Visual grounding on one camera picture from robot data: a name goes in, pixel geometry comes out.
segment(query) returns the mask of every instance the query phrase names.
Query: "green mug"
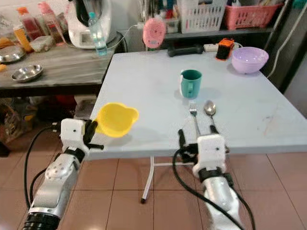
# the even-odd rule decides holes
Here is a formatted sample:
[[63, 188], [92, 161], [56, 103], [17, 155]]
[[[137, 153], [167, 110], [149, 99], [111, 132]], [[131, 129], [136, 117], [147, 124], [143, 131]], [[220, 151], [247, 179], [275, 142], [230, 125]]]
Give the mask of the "green mug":
[[188, 69], [180, 75], [180, 93], [186, 98], [197, 97], [201, 88], [201, 73], [197, 70]]

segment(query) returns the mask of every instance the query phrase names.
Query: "white appliance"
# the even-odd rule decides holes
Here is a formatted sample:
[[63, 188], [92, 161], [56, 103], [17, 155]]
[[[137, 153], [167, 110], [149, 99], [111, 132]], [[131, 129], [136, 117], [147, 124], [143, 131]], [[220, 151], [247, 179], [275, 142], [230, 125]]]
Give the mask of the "white appliance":
[[98, 15], [106, 42], [114, 39], [116, 32], [111, 29], [111, 7], [111, 0], [73, 0], [70, 2], [66, 10], [66, 20], [72, 44], [78, 48], [95, 49], [87, 27], [88, 12]]

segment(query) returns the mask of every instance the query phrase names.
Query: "mug handle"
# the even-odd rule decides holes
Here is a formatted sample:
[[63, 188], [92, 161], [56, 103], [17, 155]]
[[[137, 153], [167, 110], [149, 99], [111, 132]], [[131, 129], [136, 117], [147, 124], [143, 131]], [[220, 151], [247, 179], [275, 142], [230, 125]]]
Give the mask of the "mug handle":
[[188, 84], [188, 96], [191, 97], [193, 94], [193, 83]]

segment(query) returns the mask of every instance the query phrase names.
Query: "spoon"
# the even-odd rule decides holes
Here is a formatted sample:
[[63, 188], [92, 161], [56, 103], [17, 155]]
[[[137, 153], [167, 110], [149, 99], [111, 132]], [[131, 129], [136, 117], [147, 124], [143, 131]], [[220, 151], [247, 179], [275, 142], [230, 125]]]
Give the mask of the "spoon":
[[[217, 129], [215, 127], [215, 123], [214, 123], [214, 119], [213, 119], [213, 116], [216, 113], [215, 104], [210, 100], [207, 101], [205, 106], [204, 106], [204, 111], [205, 111], [206, 115], [208, 115], [212, 120], [213, 125], [210, 125], [211, 132], [219, 134], [219, 132], [217, 131]], [[229, 151], [230, 151], [229, 148], [225, 145], [225, 152], [229, 153]]]

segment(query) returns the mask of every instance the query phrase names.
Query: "yellow plastic cup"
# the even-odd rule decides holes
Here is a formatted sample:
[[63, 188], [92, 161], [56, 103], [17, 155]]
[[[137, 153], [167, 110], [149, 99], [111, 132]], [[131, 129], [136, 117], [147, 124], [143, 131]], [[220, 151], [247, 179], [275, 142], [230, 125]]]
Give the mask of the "yellow plastic cup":
[[112, 138], [120, 138], [130, 131], [133, 123], [138, 119], [137, 109], [127, 107], [123, 103], [107, 103], [97, 115], [96, 132]]

